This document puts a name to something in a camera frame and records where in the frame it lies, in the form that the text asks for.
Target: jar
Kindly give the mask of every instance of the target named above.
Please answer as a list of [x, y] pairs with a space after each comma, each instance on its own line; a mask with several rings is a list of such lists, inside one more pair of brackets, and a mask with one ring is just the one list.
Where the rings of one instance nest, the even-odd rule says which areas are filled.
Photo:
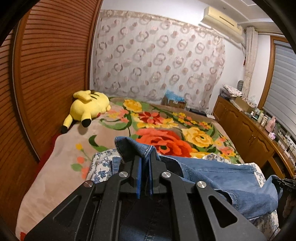
[[257, 120], [257, 122], [258, 122], [259, 124], [260, 124], [261, 121], [263, 120], [263, 117], [264, 117], [264, 114], [263, 114], [263, 112], [261, 112], [260, 115], [259, 115], [259, 117], [258, 117], [258, 120]]
[[264, 116], [262, 121], [261, 121], [261, 126], [265, 127], [266, 124], [267, 124], [267, 120], [268, 120], [268, 118], [266, 116]]

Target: cabinet door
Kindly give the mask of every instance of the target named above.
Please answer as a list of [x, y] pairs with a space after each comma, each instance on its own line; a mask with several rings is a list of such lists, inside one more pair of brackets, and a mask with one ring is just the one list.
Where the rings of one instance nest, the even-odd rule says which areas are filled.
[[228, 106], [228, 109], [221, 118], [221, 123], [219, 122], [231, 140], [233, 140], [237, 135], [237, 126], [239, 124], [240, 115], [241, 114], [238, 110], [234, 109], [234, 107]]
[[253, 141], [256, 132], [257, 129], [252, 125], [252, 123], [242, 116], [239, 120], [239, 124], [237, 125], [237, 134], [232, 141], [243, 161], [247, 158], [249, 146]]
[[225, 111], [226, 111], [225, 104], [224, 104], [223, 100], [221, 100], [221, 97], [218, 97], [217, 102], [214, 107], [214, 111], [213, 111], [213, 115], [215, 116], [216, 121], [218, 121], [220, 123], [220, 120], [221, 120]]
[[267, 159], [272, 156], [274, 149], [259, 132], [251, 141], [249, 153], [244, 162], [254, 162], [260, 168], [267, 162]]

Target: patterned curtain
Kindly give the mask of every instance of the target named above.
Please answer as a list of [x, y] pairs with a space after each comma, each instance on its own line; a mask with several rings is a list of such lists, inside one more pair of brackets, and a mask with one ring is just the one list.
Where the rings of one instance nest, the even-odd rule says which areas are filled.
[[100, 12], [93, 49], [97, 91], [158, 102], [174, 91], [204, 110], [225, 63], [213, 30], [139, 12]]
[[247, 55], [246, 55], [246, 70], [244, 74], [244, 84], [242, 87], [242, 92], [244, 97], [249, 96], [252, 76], [255, 68], [255, 63], [257, 59], [258, 52], [258, 32], [254, 27], [247, 28]]

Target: window blind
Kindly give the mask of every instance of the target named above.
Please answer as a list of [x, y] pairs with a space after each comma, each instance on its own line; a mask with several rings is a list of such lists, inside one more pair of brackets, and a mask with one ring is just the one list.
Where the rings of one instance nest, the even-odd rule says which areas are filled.
[[290, 44], [274, 43], [274, 72], [263, 109], [296, 138], [296, 54]]

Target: pikachu plush toy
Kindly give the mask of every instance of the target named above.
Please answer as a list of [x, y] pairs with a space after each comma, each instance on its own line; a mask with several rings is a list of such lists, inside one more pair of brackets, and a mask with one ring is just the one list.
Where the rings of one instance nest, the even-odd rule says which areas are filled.
[[91, 124], [91, 119], [111, 109], [108, 97], [100, 92], [78, 91], [74, 93], [73, 97], [76, 100], [71, 105], [70, 114], [64, 121], [62, 134], [68, 131], [73, 120], [81, 121], [83, 127], [88, 127]]

